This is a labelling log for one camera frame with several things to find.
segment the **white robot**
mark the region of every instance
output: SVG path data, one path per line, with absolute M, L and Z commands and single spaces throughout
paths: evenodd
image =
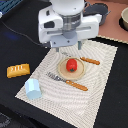
M 42 0 L 52 5 L 39 11 L 38 34 L 42 44 L 51 48 L 67 47 L 83 39 L 95 38 L 99 32 L 102 15 L 83 16 L 84 0 Z

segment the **cable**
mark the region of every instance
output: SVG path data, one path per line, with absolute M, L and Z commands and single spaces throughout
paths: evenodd
M 0 115 L 6 117 L 5 122 L 0 123 L 0 128 L 6 127 L 8 124 L 10 124 L 10 122 L 11 122 L 11 118 L 10 117 L 8 117 L 8 116 L 6 116 L 6 115 L 4 115 L 2 113 L 0 113 Z
M 1 23 L 2 23 L 7 29 L 11 30 L 12 32 L 14 32 L 14 33 L 16 33 L 16 34 L 19 34 L 19 35 L 21 35 L 21 36 L 25 36 L 26 38 L 28 38 L 31 42 L 33 42 L 33 43 L 36 44 L 36 45 L 43 46 L 43 44 L 36 43 L 36 42 L 33 41 L 30 37 L 28 37 L 27 35 L 22 34 L 22 33 L 19 33 L 19 32 L 16 32 L 16 31 L 14 31 L 13 29 L 9 28 L 2 20 L 0 20 L 0 21 L 1 21 Z

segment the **woven placemat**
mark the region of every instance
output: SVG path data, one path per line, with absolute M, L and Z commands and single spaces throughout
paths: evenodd
M 77 128 L 93 128 L 116 51 L 117 48 L 114 46 L 91 40 L 84 40 L 81 50 L 78 50 L 77 44 L 61 47 L 59 53 L 56 53 L 55 49 L 51 49 L 30 76 L 39 81 L 42 97 L 29 100 L 26 96 L 25 86 L 15 97 Z M 61 52 L 73 54 L 74 57 L 85 56 L 100 61 L 100 65 L 84 62 L 86 74 L 80 80 L 74 81 L 86 86 L 88 91 L 81 91 L 46 76 L 49 71 L 60 76 L 57 64 L 61 59 L 66 58 Z

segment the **fork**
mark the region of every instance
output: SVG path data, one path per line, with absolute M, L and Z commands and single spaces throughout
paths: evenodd
M 57 75 L 55 75 L 55 74 L 53 74 L 51 72 L 48 72 L 46 75 L 49 76 L 50 78 L 56 80 L 56 81 L 63 81 L 66 84 L 71 85 L 73 87 L 76 87 L 76 88 L 78 88 L 80 90 L 83 90 L 83 91 L 87 91 L 88 90 L 87 87 L 85 87 L 83 85 L 77 84 L 77 83 L 72 82 L 70 80 L 64 80 L 64 79 L 60 78 L 59 76 L 57 76 Z

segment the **dark background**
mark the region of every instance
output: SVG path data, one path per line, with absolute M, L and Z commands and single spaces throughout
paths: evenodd
M 13 30 L 24 33 L 35 42 L 38 40 L 38 13 L 50 3 L 26 0 L 22 6 L 2 17 L 2 21 Z M 94 128 L 128 127 L 128 45 L 102 38 L 91 39 L 118 47 L 110 75 L 97 113 Z M 13 112 L 29 117 L 49 128 L 75 128 L 59 118 L 40 110 L 15 95 L 44 59 L 49 48 L 35 45 L 26 37 L 8 30 L 0 22 L 0 111 L 20 120 Z M 7 78 L 9 66 L 28 63 L 30 75 Z

